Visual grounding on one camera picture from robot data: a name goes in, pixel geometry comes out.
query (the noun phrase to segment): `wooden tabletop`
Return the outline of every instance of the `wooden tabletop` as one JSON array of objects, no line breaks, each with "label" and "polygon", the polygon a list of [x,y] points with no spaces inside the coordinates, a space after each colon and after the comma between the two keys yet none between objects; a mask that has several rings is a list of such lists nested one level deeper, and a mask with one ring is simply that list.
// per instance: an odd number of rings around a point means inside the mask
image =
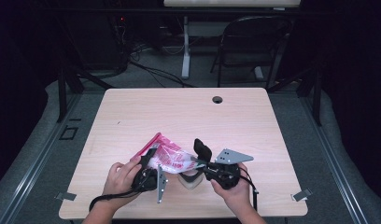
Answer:
[{"label": "wooden tabletop", "polygon": [[298,7],[301,0],[164,0],[166,7]]},{"label": "wooden tabletop", "polygon": [[[214,103],[215,96],[222,103]],[[301,188],[265,89],[112,89],[104,96],[68,188],[77,197],[63,201],[60,217],[87,216],[90,202],[103,191],[110,166],[127,162],[156,133],[194,155],[193,141],[199,138],[211,148],[213,159],[224,148],[252,156],[254,161],[245,165],[260,193],[259,213],[263,217],[307,213],[304,201],[291,199]],[[209,181],[186,189],[177,175],[166,175],[162,203],[156,203],[156,190],[144,192],[115,218],[233,217]]]}]

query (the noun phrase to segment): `person's right hand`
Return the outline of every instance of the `person's right hand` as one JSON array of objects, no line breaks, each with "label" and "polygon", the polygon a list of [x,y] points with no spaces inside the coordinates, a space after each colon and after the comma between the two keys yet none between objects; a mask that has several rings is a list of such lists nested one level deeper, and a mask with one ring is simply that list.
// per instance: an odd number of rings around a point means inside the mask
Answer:
[{"label": "person's right hand", "polygon": [[[238,163],[239,167],[247,170],[243,163]],[[247,177],[244,170],[240,175]],[[210,180],[214,191],[223,198],[226,205],[232,210],[237,218],[243,223],[265,223],[261,216],[252,207],[249,200],[249,184],[244,179],[240,179],[237,185],[231,189],[223,189],[220,184],[214,180]]]}]

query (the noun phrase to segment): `plastic bag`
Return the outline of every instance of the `plastic bag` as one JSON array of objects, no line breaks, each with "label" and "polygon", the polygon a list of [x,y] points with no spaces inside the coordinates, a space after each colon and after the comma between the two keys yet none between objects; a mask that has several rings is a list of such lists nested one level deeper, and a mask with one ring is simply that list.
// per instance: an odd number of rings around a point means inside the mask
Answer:
[{"label": "plastic bag", "polygon": [[158,169],[158,165],[160,164],[165,172],[178,174],[204,166],[203,164],[198,163],[193,155],[177,146],[161,133],[156,133],[156,135],[134,156],[143,156],[147,154],[149,148],[155,143],[159,143],[160,145],[156,150],[155,155],[150,159],[148,167]]}]

